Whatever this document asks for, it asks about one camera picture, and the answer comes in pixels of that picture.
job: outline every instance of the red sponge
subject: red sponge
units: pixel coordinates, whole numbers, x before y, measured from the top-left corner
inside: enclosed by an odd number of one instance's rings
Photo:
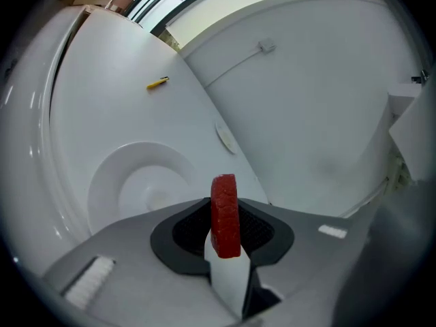
[[[240,256],[238,194],[234,174],[215,177],[211,188],[212,246],[220,258]]]

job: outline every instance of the white enclosure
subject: white enclosure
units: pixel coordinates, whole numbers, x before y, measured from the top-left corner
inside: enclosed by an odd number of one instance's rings
[[[261,1],[181,53],[275,206],[338,216],[385,179],[387,90],[420,66],[382,2]]]

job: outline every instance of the yellow object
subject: yellow object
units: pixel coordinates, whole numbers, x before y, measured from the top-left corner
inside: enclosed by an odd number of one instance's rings
[[[154,82],[153,84],[150,84],[149,86],[147,86],[148,89],[152,89],[153,87],[159,86],[160,84],[163,84],[165,82],[167,82],[170,78],[169,77],[165,77],[165,78],[161,78],[160,80]]]

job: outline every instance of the yellow pen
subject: yellow pen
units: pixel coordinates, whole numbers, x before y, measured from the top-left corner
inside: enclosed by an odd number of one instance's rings
[[[160,84],[164,84],[165,82],[167,82],[170,78],[165,76],[164,78],[160,78],[160,80],[154,82],[153,84],[150,84],[149,86],[147,86],[148,89],[152,89],[153,87],[159,86]]]

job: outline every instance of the white bowl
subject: white bowl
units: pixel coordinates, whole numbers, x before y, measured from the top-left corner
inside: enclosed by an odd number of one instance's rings
[[[127,144],[98,167],[88,193],[95,234],[120,219],[193,200],[197,174],[178,151],[155,142]]]

